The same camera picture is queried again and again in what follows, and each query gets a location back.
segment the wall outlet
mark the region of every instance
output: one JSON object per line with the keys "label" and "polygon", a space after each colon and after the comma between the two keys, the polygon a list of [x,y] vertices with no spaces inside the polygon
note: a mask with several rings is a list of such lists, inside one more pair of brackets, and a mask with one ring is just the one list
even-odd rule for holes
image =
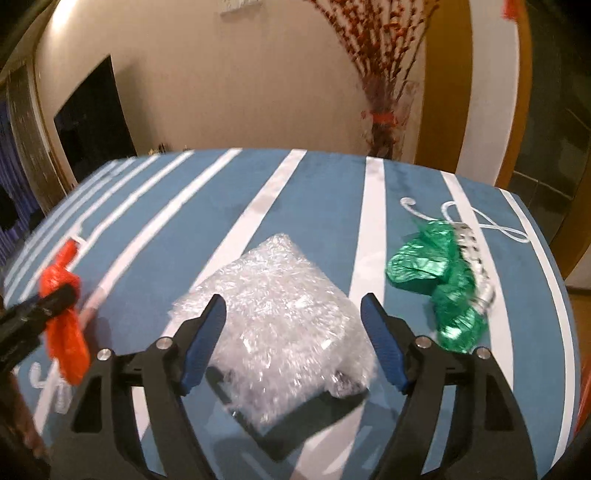
{"label": "wall outlet", "polygon": [[220,0],[222,13],[229,13],[239,10],[248,5],[260,4],[262,0]]}

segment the white stripe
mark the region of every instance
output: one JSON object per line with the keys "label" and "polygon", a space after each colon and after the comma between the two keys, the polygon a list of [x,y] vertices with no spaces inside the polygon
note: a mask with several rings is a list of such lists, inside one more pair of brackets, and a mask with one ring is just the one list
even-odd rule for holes
{"label": "white stripe", "polygon": [[[127,271],[135,257],[144,249],[146,245],[158,234],[168,221],[187,203],[213,176],[224,168],[230,161],[236,157],[242,149],[231,148],[219,157],[212,165],[206,168],[201,175],[195,178],[185,188],[183,188],[172,200],[170,200],[157,215],[152,218],[127,245],[125,250],[111,264],[105,276],[101,279],[96,290],[90,295],[82,310],[87,308],[98,309],[106,300],[117,281]],[[37,431],[42,433],[47,416],[51,407],[51,401],[57,387],[59,377],[59,368],[57,361],[51,363],[50,375],[46,380],[46,387],[41,392],[37,408],[35,409],[35,425]]]}
{"label": "white stripe", "polygon": [[492,259],[491,251],[486,243],[486,238],[480,228],[478,219],[474,214],[470,200],[462,189],[460,182],[453,173],[442,171],[441,175],[445,181],[453,200],[456,202],[457,211],[460,214],[462,222],[466,223],[474,233],[482,265],[484,266],[491,283],[495,288],[495,299],[488,311],[488,326],[491,334],[491,348],[495,359],[501,367],[507,383],[513,390],[513,342],[511,340],[511,328],[509,327],[509,317],[505,307],[505,297],[501,287],[501,279],[496,271],[495,262]]}
{"label": "white stripe", "polygon": [[[120,165],[118,168],[116,168],[115,170],[113,170],[112,174],[113,175],[117,175],[118,173],[122,172],[125,168],[127,168],[127,166],[130,164],[131,161],[133,161],[132,158],[130,158],[128,161],[124,162],[123,165]],[[110,171],[113,168],[113,166],[115,166],[115,165],[116,164],[112,164],[109,167],[107,167],[106,169]],[[36,249],[33,250],[33,253],[31,253],[29,255],[29,257],[27,259],[27,262],[21,268],[21,271],[19,272],[17,278],[14,280],[14,282],[12,284],[12,288],[10,289],[10,291],[8,292],[8,294],[6,295],[6,297],[7,297],[7,304],[10,301],[10,297],[12,297],[12,295],[14,294],[14,291],[16,290],[16,287],[17,287],[18,283],[22,280],[23,276],[25,276],[25,274],[27,273],[27,271],[30,268],[30,266],[37,259],[38,255],[41,253],[41,250],[43,250],[43,248],[47,244],[49,244],[51,242],[53,235],[55,235],[57,233],[57,231],[64,225],[64,223],[66,223],[72,215],[74,215],[86,202],[88,202],[88,200],[90,200],[90,198],[92,198],[92,196],[96,192],[98,192],[101,188],[103,188],[105,185],[107,185],[109,183],[110,179],[111,179],[111,175],[105,175],[101,179],[101,181],[99,183],[97,183],[96,185],[94,185],[88,192],[86,192],[86,194],[76,202],[76,204],[72,207],[72,209],[70,209],[52,227],[52,229],[49,231],[49,233],[46,235],[46,237],[43,239],[43,241],[41,241],[39,243],[39,245],[37,245]],[[23,301],[23,300],[26,300],[27,297],[21,295],[20,298],[21,298],[20,301]]]}
{"label": "white stripe", "polygon": [[[305,150],[292,150],[281,162],[275,173],[267,180],[260,191],[242,212],[236,223],[230,229],[224,240],[221,241],[215,252],[207,261],[207,264],[193,283],[191,289],[199,285],[216,270],[238,259],[250,242],[252,236],[259,228],[263,218],[287,184],[302,158]],[[179,329],[180,324],[169,322],[162,335],[172,337]],[[135,421],[138,427],[139,437],[144,436],[150,425],[148,405],[146,403],[144,389],[132,388],[134,401]]]}
{"label": "white stripe", "polygon": [[564,410],[562,412],[562,425],[560,427],[560,434],[558,436],[558,445],[556,446],[556,453],[554,454],[554,459],[552,460],[553,465],[562,456],[567,446],[574,413],[576,370],[574,363],[573,336],[570,330],[569,314],[566,310],[566,305],[564,304],[564,297],[560,291],[558,280],[556,279],[554,270],[550,265],[550,260],[548,259],[548,256],[546,256],[544,247],[542,246],[542,243],[540,242],[534,227],[527,218],[527,215],[523,212],[519,204],[513,198],[513,195],[504,190],[501,190],[501,192],[519,218],[525,233],[531,241],[532,247],[534,247],[534,252],[540,261],[540,265],[544,271],[546,281],[548,282],[548,286],[550,288],[552,300],[556,306],[556,315],[558,316],[560,334],[562,335],[562,344],[564,346]]}
{"label": "white stripe", "polygon": [[[68,266],[68,270],[72,271],[78,263],[86,256],[89,250],[94,246],[97,242],[99,237],[107,230],[113,223],[115,223],[121,216],[129,210],[132,205],[134,205],[143,195],[145,195],[152,187],[154,187],[160,180],[162,180],[166,175],[172,172],[175,168],[177,168],[180,164],[182,164],[185,160],[187,160],[191,155],[193,155],[194,151],[186,151],[176,157],[172,162],[168,163],[162,170],[159,170],[157,173],[152,175],[146,182],[144,182],[139,188],[137,188],[133,193],[131,193],[123,203],[121,203],[115,210],[113,210],[109,216],[99,223],[95,229],[90,234],[87,240],[82,241],[82,246],[78,251],[76,257]],[[159,155],[154,155],[150,157],[146,162],[142,163],[139,167],[137,167],[133,172],[130,173],[131,177],[137,175],[142,170],[148,168]],[[121,181],[127,182],[130,179],[123,179]]]}
{"label": "white stripe", "polygon": [[305,150],[292,150],[281,162],[275,173],[267,180],[259,193],[242,212],[226,238],[219,244],[207,264],[191,286],[191,290],[218,269],[237,260],[246,250],[248,242],[255,234],[263,218],[287,184],[302,158]]}
{"label": "white stripe", "polygon": [[104,175],[106,175],[109,172],[110,168],[114,167],[115,162],[109,162],[108,166],[105,166],[105,168],[102,168],[98,172],[96,172],[91,178],[88,179],[88,181],[84,182],[83,185],[80,185],[80,187],[74,190],[71,195],[67,196],[63,200],[63,202],[61,202],[60,205],[55,209],[55,211],[51,212],[49,218],[47,218],[47,220],[45,220],[43,224],[33,232],[33,234],[27,239],[27,242],[25,243],[25,246],[23,247],[21,253],[19,254],[18,258],[16,259],[16,261],[14,262],[14,264],[12,265],[4,279],[4,284],[6,287],[8,287],[8,284],[11,282],[13,275],[17,272],[18,268],[20,267],[22,261],[25,259],[27,254],[31,251],[31,248],[35,247],[35,245],[41,238],[44,238],[45,232],[49,229],[49,227],[53,225],[53,223],[60,217],[60,215],[67,208],[73,206],[74,201],[80,195],[82,195],[86,190],[88,190],[98,180],[100,180]]}
{"label": "white stripe", "polygon": [[[135,160],[136,160],[136,158],[130,158],[130,159],[126,160],[126,162],[124,162],[120,168],[118,168],[117,170],[115,170],[113,172],[114,175],[118,175],[119,173],[121,173],[124,169],[127,168],[128,165],[130,165]],[[43,259],[43,262],[41,262],[41,265],[39,265],[37,270],[35,270],[35,273],[29,279],[29,282],[27,283],[25,290],[22,292],[22,294],[19,298],[19,301],[24,301],[27,298],[29,298],[29,295],[31,295],[31,293],[33,292],[33,290],[35,289],[35,287],[37,285],[37,280],[39,280],[39,277],[41,277],[41,274],[43,273],[43,271],[53,261],[53,259],[55,258],[55,256],[59,252],[59,250],[62,248],[64,243],[67,240],[69,240],[70,238],[80,235],[80,231],[82,230],[82,224],[86,220],[88,220],[90,218],[90,216],[93,215],[107,200],[109,200],[113,196],[114,193],[116,193],[121,187],[123,187],[127,182],[129,182],[132,178],[134,178],[142,170],[141,167],[145,163],[148,163],[148,162],[151,163],[152,161],[154,161],[154,157],[150,157],[148,160],[142,162],[142,164],[139,167],[133,169],[131,172],[129,172],[127,175],[125,175],[125,177],[123,177],[122,179],[117,181],[113,186],[108,188],[107,191],[104,192],[104,194],[101,195],[97,201],[93,202],[93,204],[90,206],[90,208],[88,208],[87,211],[85,211],[82,215],[80,215],[76,219],[74,224],[72,224],[72,226],[66,231],[66,233],[64,233],[61,236],[59,241],[57,241],[55,243],[55,245],[53,246],[51,251]]]}
{"label": "white stripe", "polygon": [[[349,289],[349,298],[357,308],[361,306],[361,298],[370,292],[384,303],[386,228],[384,161],[367,157],[359,238]],[[344,419],[306,440],[291,480],[338,480],[353,449],[364,408],[365,402]]]}

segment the blue tablecloth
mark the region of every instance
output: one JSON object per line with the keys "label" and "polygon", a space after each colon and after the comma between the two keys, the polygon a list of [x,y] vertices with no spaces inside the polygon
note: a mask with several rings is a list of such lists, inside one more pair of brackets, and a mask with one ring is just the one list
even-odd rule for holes
{"label": "blue tablecloth", "polygon": [[[405,319],[416,334],[432,335],[429,298],[392,287],[383,269],[417,232],[417,216],[444,215],[474,229],[485,267],[498,281],[482,344],[492,347],[513,385],[541,476],[574,426],[576,332],[564,284],[531,215],[519,198],[487,185],[392,161],[305,151],[189,151],[114,161],[28,240],[7,272],[7,303],[36,293],[40,271],[66,238],[77,236],[85,242],[74,267],[83,300],[98,286],[107,293],[99,296],[92,336],[116,353],[143,350],[162,334],[171,304],[204,269],[283,232],[353,301],[371,289],[389,314]],[[71,395],[50,364],[40,348],[18,370],[48,443],[63,418],[56,410],[64,411]],[[211,381],[184,399],[213,469],[228,480],[288,479],[296,465],[310,478],[368,478],[403,402],[379,372],[357,410],[273,461],[226,410]],[[426,470],[441,459],[452,407],[453,387],[446,387]],[[330,402],[315,408],[308,424],[342,417]],[[308,431],[300,430],[294,435]],[[148,466],[161,471],[149,427],[142,445]]]}

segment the bubble wrap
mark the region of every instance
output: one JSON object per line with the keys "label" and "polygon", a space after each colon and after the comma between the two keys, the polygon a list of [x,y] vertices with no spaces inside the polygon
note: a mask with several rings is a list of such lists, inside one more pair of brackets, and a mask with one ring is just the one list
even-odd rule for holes
{"label": "bubble wrap", "polygon": [[228,318],[210,365],[254,426],[275,423],[323,390],[345,397],[368,387],[375,353],[358,306],[287,235],[270,237],[177,300],[173,322],[201,315],[215,293]]}

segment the wall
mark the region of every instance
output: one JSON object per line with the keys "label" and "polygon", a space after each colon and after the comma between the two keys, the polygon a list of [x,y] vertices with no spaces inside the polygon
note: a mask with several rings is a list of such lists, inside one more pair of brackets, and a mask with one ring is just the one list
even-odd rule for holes
{"label": "wall", "polygon": [[494,185],[513,124],[519,79],[517,23],[504,0],[470,0],[472,90],[456,173]]}
{"label": "wall", "polygon": [[[364,154],[357,74],[330,25],[304,0],[264,0],[219,15],[218,0],[61,0],[35,67],[48,134],[54,115],[111,54],[139,154],[215,147],[308,148]],[[418,77],[422,59],[418,63]],[[412,152],[421,102],[415,102]]]}

